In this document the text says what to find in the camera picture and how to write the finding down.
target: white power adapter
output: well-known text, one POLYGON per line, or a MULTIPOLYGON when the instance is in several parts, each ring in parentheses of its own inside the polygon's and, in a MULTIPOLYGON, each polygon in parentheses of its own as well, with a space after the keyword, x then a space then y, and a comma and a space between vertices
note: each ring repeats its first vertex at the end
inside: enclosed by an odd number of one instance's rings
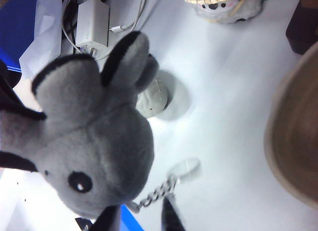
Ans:
POLYGON ((79 5, 76 46, 94 52, 107 47, 109 6, 100 0, 79 5))

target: plush toy with straw hat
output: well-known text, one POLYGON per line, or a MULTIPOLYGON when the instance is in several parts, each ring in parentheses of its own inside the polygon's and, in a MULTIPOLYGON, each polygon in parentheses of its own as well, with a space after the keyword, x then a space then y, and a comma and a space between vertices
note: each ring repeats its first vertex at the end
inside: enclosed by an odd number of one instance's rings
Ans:
POLYGON ((233 23, 257 15, 262 0, 185 0, 194 5, 197 14, 210 21, 233 23))

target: key ring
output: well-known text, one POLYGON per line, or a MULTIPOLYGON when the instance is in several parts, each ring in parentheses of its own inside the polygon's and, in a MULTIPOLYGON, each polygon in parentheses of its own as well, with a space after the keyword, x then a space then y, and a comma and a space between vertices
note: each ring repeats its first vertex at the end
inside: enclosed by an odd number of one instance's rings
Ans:
POLYGON ((134 213, 139 213, 140 208, 148 207, 157 200, 172 194, 175 186, 185 181, 195 179, 201 174, 201 162, 198 158, 188 158, 174 165, 167 173, 167 180, 157 187, 153 192, 149 193, 146 199, 139 204, 131 201, 125 205, 134 213))

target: white paper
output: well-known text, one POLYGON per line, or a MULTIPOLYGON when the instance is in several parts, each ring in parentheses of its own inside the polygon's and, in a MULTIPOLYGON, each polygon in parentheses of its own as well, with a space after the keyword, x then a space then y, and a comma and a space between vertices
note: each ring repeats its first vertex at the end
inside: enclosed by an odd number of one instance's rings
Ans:
POLYGON ((33 79, 61 53, 62 0, 37 0, 34 41, 20 57, 22 76, 33 79))

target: plush mouse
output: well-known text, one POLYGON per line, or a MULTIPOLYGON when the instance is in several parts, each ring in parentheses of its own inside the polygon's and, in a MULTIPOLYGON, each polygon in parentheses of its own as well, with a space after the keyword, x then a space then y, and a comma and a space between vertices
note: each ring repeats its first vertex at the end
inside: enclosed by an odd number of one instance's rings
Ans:
POLYGON ((199 17, 210 22, 233 23, 256 16, 262 0, 185 0, 194 4, 199 17))
POLYGON ((136 109, 151 118, 164 111, 168 101, 167 89, 160 78, 155 78, 144 92, 138 95, 136 109))
POLYGON ((157 70, 140 32, 114 47, 101 73, 89 55, 53 61, 32 83, 43 112, 0 100, 0 166, 40 172, 81 217, 132 201, 154 159, 137 95, 157 70))

